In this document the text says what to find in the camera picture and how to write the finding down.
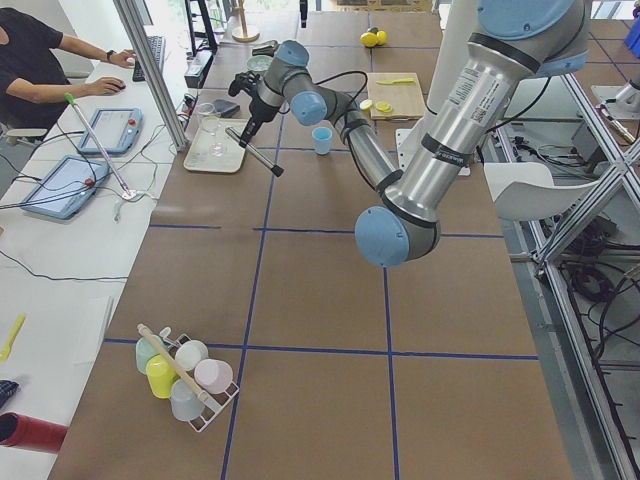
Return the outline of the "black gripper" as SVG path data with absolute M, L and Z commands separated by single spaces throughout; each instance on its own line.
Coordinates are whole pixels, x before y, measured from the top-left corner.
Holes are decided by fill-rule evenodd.
M 276 116 L 276 107 L 266 103 L 255 94 L 249 104 L 250 118 L 240 135 L 239 145 L 247 147 L 264 123 L 271 122 Z

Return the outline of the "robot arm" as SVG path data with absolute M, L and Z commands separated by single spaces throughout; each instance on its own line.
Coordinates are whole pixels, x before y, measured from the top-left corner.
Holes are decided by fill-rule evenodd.
M 248 147 L 282 106 L 302 125 L 330 122 L 381 200 L 356 221 L 360 253 L 382 267 L 420 258 L 438 243 L 438 205 L 519 83 L 585 64 L 591 10 L 588 1 L 453 2 L 429 94 L 436 109 L 418 123 L 405 168 L 388 158 L 352 97 L 312 80 L 308 51 L 294 40 L 278 47 L 264 75 L 232 82 L 231 94 L 251 98 L 238 142 Z

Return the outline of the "person's left hand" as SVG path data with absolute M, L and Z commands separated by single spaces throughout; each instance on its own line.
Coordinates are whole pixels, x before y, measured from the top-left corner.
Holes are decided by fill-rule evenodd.
M 135 61 L 136 54 L 130 49 L 113 53 L 110 57 L 110 62 L 112 64 L 125 69 L 132 69 L 135 66 Z

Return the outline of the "person's right hand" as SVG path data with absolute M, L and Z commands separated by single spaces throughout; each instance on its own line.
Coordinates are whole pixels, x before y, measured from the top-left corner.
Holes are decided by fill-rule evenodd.
M 110 96 L 120 93 L 126 88 L 126 83 L 116 77 L 101 77 L 90 85 L 94 96 Z

